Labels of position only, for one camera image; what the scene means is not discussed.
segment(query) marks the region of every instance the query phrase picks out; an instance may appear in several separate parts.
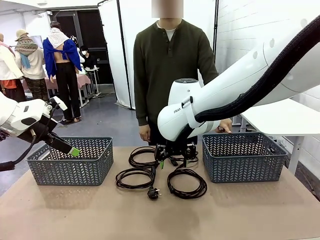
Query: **gray basket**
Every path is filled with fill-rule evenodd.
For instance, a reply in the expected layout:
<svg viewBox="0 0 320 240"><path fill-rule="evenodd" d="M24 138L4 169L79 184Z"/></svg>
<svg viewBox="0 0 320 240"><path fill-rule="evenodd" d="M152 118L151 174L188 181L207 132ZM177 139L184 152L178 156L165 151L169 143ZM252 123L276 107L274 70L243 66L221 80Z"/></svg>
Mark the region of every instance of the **gray basket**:
<svg viewBox="0 0 320 240"><path fill-rule="evenodd" d="M287 152L260 132L206 134L203 163L213 183L278 181Z"/></svg>
<svg viewBox="0 0 320 240"><path fill-rule="evenodd" d="M78 156L47 144L26 160L38 185L99 186L114 163L112 137L62 137L80 150Z"/></svg>

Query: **neck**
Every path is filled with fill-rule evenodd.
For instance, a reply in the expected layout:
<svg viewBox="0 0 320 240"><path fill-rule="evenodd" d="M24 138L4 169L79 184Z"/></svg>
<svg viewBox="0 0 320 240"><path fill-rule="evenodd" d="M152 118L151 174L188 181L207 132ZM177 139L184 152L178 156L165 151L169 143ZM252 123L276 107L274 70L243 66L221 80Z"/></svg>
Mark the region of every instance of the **neck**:
<svg viewBox="0 0 320 240"><path fill-rule="evenodd" d="M181 18L160 18L158 24L161 28L165 30L176 29L181 23Z"/></svg>

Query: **pink tablecloth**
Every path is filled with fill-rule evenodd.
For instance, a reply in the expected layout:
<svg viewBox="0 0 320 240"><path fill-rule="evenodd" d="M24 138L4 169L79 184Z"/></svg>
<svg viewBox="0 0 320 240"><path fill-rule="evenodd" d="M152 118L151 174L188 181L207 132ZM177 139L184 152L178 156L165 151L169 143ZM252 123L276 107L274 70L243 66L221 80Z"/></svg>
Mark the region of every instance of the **pink tablecloth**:
<svg viewBox="0 0 320 240"><path fill-rule="evenodd" d="M85 84L91 83L90 79L84 74L77 74L76 79L78 81L78 89L80 89ZM53 82L50 82L49 78L46 77L45 84L46 84L47 89L58 89L56 77L53 78ZM25 80L23 80L22 85L23 85L24 90L29 89L27 82Z"/></svg>

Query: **man's left hand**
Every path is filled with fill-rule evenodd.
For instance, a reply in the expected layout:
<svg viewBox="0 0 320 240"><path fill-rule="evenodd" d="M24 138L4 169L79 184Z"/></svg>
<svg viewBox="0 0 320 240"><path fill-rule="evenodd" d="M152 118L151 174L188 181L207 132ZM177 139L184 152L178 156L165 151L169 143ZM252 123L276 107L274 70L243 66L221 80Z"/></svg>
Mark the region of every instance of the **man's left hand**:
<svg viewBox="0 0 320 240"><path fill-rule="evenodd" d="M216 128L215 132L216 133L228 133L232 134L232 121L230 118L223 119L220 121L219 127Z"/></svg>

